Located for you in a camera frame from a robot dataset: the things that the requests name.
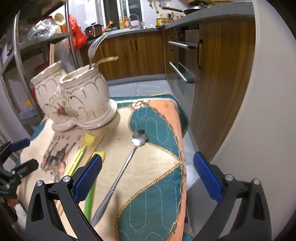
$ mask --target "red plastic bag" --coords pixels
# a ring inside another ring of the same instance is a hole
[[[79,28],[76,18],[74,18],[71,14],[69,15],[69,17],[70,17],[70,25],[71,25],[74,49],[75,51],[77,51],[87,43],[87,37],[83,34],[81,29]],[[68,42],[68,49],[69,49],[69,52],[71,52],[69,42]]]

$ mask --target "printed figure on tablecloth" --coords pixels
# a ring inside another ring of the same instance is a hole
[[[74,142],[70,148],[66,151],[69,143],[67,143],[61,150],[58,150],[55,155],[52,155],[53,149],[58,145],[58,142],[54,144],[51,148],[53,142],[49,145],[46,153],[43,157],[43,162],[41,164],[41,169],[45,173],[50,172],[50,175],[53,177],[55,182],[58,182],[63,177],[63,174],[66,170],[66,160],[72,148],[76,145]]]

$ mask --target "faucet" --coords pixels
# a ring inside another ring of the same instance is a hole
[[[135,15],[135,16],[137,17],[137,19],[138,19],[138,21],[139,21],[139,24],[140,24],[140,29],[143,29],[143,25],[141,24],[141,21],[140,21],[140,19],[139,19],[139,16],[138,16],[137,14],[134,14],[134,13],[131,13],[131,14],[128,16],[128,22],[129,22],[129,24],[130,24],[130,29],[133,28],[133,26],[131,25],[131,16],[132,16],[132,15]]]

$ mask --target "green utensil handle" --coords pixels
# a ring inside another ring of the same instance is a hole
[[[94,204],[95,190],[96,190],[96,181],[92,185],[91,190],[89,191],[89,194],[87,195],[87,198],[85,201],[85,206],[84,206],[84,215],[89,222],[91,220],[91,213],[92,213],[92,207]]]

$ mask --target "silver spoon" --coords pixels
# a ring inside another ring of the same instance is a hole
[[[110,188],[109,192],[107,193],[106,197],[103,199],[102,203],[100,204],[100,206],[98,207],[98,209],[96,210],[93,218],[91,219],[91,225],[93,227],[95,227],[98,222],[101,220],[101,218],[103,217],[106,209],[107,209],[107,206],[110,202],[110,199],[114,193],[114,190],[124,172],[124,170],[126,169],[129,161],[131,160],[133,154],[135,153],[136,149],[139,147],[139,146],[142,146],[145,144],[145,142],[148,140],[148,137],[147,137],[147,134],[145,133],[144,130],[139,130],[137,132],[135,132],[133,134],[133,139],[132,139],[132,143],[135,145],[135,147],[133,148],[133,150],[131,151],[130,155],[128,156],[128,159],[126,160],[124,166],[122,167],[119,175],[117,176],[115,182],[113,183],[112,187]]]

